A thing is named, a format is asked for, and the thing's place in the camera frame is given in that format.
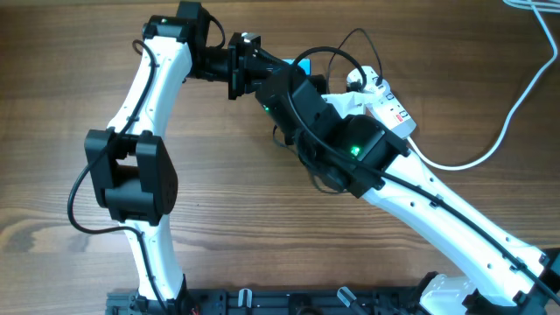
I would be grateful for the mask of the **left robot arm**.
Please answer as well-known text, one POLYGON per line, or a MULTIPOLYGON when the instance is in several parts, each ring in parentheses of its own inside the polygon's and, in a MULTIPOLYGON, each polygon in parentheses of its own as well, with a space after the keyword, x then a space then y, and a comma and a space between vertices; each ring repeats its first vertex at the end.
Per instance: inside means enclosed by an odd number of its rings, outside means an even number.
POLYGON ((132 313, 198 311, 170 229, 179 180, 165 132, 182 84, 222 81, 233 100, 256 91, 290 63, 263 50, 253 33, 209 45, 209 28, 218 23, 197 2, 180 2, 171 17, 152 16, 133 43, 142 58, 123 105, 105 129, 91 129, 85 139, 84 173, 92 179, 98 205, 128 238, 136 263, 139 286, 132 294, 132 313))

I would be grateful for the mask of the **teal Galaxy smartphone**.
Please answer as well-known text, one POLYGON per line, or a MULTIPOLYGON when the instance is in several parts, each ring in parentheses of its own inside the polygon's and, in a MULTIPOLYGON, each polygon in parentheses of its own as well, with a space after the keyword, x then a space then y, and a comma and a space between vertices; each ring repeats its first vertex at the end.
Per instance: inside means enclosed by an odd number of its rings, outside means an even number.
MULTIPOLYGON (((291 65, 294 62, 294 59, 283 59, 283 62, 291 65)), ((312 73, 312 63, 309 59, 301 59, 297 65, 304 71, 306 75, 310 75, 312 73)))

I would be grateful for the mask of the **white power strip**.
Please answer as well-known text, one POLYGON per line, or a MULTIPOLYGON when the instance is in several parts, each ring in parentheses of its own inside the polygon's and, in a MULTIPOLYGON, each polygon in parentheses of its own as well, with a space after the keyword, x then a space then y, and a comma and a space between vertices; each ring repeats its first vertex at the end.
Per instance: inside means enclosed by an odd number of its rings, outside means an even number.
POLYGON ((371 66, 361 69, 366 75, 366 86, 363 91, 353 93, 353 105, 363 108, 363 112, 368 111, 389 130, 406 140, 416 128, 416 122, 397 100, 385 79, 378 84, 381 76, 371 66))

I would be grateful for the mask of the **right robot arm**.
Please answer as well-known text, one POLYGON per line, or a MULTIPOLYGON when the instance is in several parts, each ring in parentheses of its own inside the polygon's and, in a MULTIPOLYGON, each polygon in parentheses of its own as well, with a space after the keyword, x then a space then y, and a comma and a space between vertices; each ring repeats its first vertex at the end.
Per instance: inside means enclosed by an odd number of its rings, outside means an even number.
POLYGON ((394 215, 459 268, 426 278, 424 312, 542 314, 558 301, 559 254, 515 238, 443 183, 406 145, 407 116, 372 68, 353 70, 344 94, 328 94, 324 77, 283 66, 255 97, 313 176, 394 215))

